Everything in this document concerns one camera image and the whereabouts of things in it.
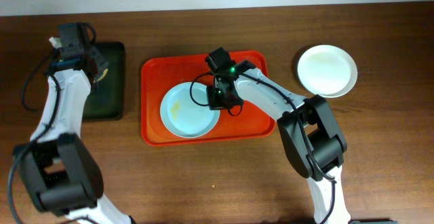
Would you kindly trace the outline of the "light blue round plate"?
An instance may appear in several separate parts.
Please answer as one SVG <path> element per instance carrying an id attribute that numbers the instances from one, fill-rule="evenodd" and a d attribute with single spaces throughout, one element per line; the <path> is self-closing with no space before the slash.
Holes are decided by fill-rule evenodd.
<path id="1" fill-rule="evenodd" d="M 219 111 L 212 111 L 207 103 L 206 85 L 191 82 L 180 83 L 171 88 L 160 104 L 160 118 L 163 125 L 181 138 L 198 138 L 210 132 L 220 119 Z"/>

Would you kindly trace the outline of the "white round plate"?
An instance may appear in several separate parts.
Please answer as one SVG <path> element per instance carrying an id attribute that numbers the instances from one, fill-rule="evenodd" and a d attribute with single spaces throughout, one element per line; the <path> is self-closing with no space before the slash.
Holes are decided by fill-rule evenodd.
<path id="1" fill-rule="evenodd" d="M 298 59 L 296 73 L 307 91 L 325 98 L 337 98 L 349 93 L 358 77 L 354 59 L 334 45 L 308 48 Z"/>

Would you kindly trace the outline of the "green and yellow sponge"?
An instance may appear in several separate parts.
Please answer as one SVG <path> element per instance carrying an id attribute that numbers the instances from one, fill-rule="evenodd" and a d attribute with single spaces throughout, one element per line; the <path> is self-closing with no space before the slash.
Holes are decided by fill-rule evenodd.
<path id="1" fill-rule="evenodd" d="M 97 82 L 101 81 L 102 79 L 104 79 L 105 76 L 107 75 L 108 71 L 109 71 L 108 69 L 105 69 L 105 70 L 103 70 L 103 72 L 99 73 L 98 76 L 95 78 L 94 82 L 97 83 Z"/>

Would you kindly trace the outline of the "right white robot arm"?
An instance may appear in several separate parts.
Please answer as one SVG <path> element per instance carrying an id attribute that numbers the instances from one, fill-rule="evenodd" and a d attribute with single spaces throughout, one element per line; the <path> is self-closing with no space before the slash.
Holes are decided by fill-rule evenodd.
<path id="1" fill-rule="evenodd" d="M 316 223 L 354 223 L 343 196 L 341 174 L 347 142 L 325 98 L 306 98 L 271 81 L 248 60 L 235 62 L 223 48 L 205 62 L 213 82 L 206 88 L 211 110 L 252 103 L 278 125 L 285 155 L 307 180 Z"/>

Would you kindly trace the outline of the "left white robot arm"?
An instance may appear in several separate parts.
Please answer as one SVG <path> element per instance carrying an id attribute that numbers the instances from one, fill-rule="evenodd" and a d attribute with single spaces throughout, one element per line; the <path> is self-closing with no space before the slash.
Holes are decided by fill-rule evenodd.
<path id="1" fill-rule="evenodd" d="M 106 75 L 109 62 L 96 47 L 90 24 L 61 24 L 58 31 L 58 38 L 50 38 L 48 93 L 40 122 L 29 142 L 13 150 L 7 179 L 9 209 L 21 223 L 12 191 L 18 173 L 40 212 L 65 217 L 67 223 L 132 224 L 135 220 L 104 194 L 100 168 L 81 141 L 85 102 Z"/>

